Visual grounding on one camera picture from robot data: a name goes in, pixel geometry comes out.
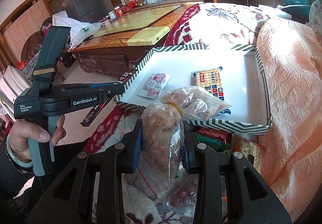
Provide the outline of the person's left hand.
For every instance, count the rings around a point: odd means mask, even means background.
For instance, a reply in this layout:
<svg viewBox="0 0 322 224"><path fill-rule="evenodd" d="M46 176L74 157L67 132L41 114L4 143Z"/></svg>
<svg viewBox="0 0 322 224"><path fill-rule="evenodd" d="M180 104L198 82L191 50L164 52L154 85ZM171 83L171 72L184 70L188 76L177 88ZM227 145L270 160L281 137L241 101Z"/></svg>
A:
<svg viewBox="0 0 322 224"><path fill-rule="evenodd" d="M56 130L54 133L49 134L45 129L35 123L26 121L25 119L17 120L9 133L9 143L12 152L21 162L30 162L31 154L28 146L28 138L40 143L51 141L55 146L66 136L66 131L63 127L64 121L65 115L61 115L57 121Z"/></svg>

